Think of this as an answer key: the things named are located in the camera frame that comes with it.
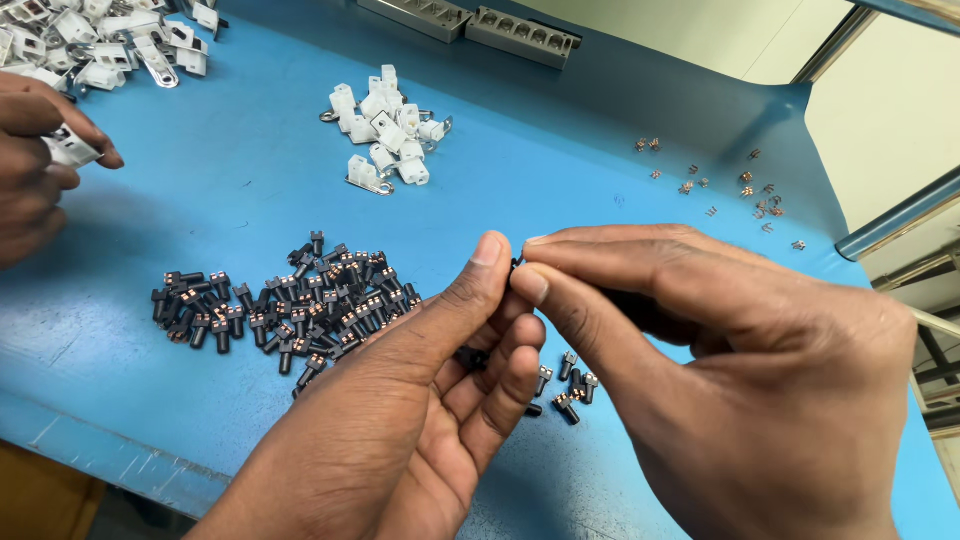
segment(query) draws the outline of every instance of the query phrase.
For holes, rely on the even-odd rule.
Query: black plastic component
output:
[[[310,241],[313,242],[313,256],[320,258],[324,256],[324,232],[311,231]]]
[[[573,364],[577,363],[577,356],[567,351],[564,353],[564,360],[560,367],[560,374],[557,376],[557,379],[560,382],[566,382],[570,378],[570,370],[573,369]]]
[[[217,295],[224,302],[230,301],[230,277],[226,272],[214,272],[210,274],[210,284],[217,289]]]
[[[280,369],[281,375],[290,375],[290,368],[294,364],[294,340],[287,339],[280,342]]]
[[[584,374],[584,397],[580,400],[584,405],[593,405],[593,390],[600,385],[600,380],[592,373]]]
[[[570,372],[570,399],[581,401],[587,395],[587,386],[584,384],[584,376],[579,369]]]
[[[573,401],[563,393],[552,401],[554,408],[559,410],[561,414],[566,418],[566,421],[570,423],[570,426],[576,426],[580,423],[580,416],[577,415],[577,411],[573,410]]]
[[[537,379],[537,393],[534,395],[540,397],[543,395],[543,389],[546,388],[546,384],[553,379],[553,370],[546,367],[540,367],[540,378]]]
[[[253,295],[250,293],[250,287],[246,283],[241,283],[238,287],[233,287],[233,296],[237,297],[243,309],[253,312]]]
[[[217,336],[217,353],[225,355],[230,352],[230,324],[227,321],[216,319],[210,325],[210,332]]]
[[[460,365],[467,368],[467,371],[485,370],[487,361],[490,360],[490,353],[464,345],[457,349],[453,357],[460,362]]]

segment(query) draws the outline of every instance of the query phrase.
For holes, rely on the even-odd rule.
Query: fingernail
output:
[[[540,307],[550,293],[550,282],[539,272],[529,266],[517,268],[510,279],[510,284],[520,296],[530,301],[534,307]]]
[[[484,233],[480,236],[480,242],[477,243],[477,249],[470,257],[470,261],[481,266],[493,266],[500,259],[500,250],[503,246],[493,233]]]

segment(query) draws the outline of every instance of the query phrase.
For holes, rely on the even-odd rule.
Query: metal pole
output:
[[[837,251],[848,260],[859,260],[958,202],[960,166],[837,242]]]
[[[830,37],[820,45],[810,60],[806,61],[806,65],[790,83],[815,83],[840,58],[840,55],[844,54],[847,47],[860,37],[870,23],[874,22],[877,15],[879,13],[870,8],[855,6],[833,29]]]

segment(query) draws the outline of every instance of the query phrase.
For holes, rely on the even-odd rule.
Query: pile of black components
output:
[[[323,254],[324,233],[287,256],[289,276],[264,282],[254,299],[246,283],[230,287],[224,272],[164,274],[155,289],[154,321],[174,343],[204,346],[216,335],[217,352],[229,353],[230,340],[250,327],[265,355],[279,354],[279,373],[289,375],[294,356],[307,358],[294,399],[329,364],[335,365],[421,303],[411,283],[401,285],[384,253],[351,252],[340,244]],[[230,291],[240,303],[230,306]]]

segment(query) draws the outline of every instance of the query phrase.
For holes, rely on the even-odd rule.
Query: small black part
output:
[[[230,352],[230,334],[228,333],[218,333],[217,334],[217,353],[225,355]]]

